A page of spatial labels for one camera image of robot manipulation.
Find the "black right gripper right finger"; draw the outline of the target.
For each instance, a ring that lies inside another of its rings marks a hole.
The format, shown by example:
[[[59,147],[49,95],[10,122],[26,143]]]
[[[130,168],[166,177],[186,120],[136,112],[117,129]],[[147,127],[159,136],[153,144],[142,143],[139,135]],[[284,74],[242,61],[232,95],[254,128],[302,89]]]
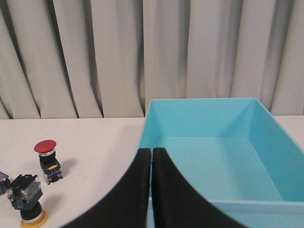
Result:
[[[242,228],[202,197],[165,148],[153,149],[153,217],[157,228]]]

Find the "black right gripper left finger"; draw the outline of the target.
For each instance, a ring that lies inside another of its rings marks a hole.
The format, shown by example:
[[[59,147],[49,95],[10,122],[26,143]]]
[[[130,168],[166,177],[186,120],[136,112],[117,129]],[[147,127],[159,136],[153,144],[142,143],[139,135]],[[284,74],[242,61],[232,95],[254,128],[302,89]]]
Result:
[[[145,228],[150,191],[151,149],[138,149],[116,185],[65,228]]]

